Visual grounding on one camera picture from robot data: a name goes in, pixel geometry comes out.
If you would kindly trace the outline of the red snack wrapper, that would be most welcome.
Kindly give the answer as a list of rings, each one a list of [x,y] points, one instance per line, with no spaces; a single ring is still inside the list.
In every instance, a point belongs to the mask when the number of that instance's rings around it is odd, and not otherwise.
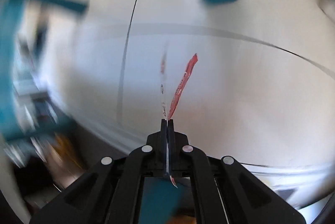
[[[188,61],[183,77],[174,93],[174,97],[171,101],[169,113],[167,119],[170,120],[174,115],[176,108],[178,106],[179,100],[181,98],[182,92],[186,87],[186,84],[192,74],[195,64],[198,62],[198,55],[194,54],[193,57]]]

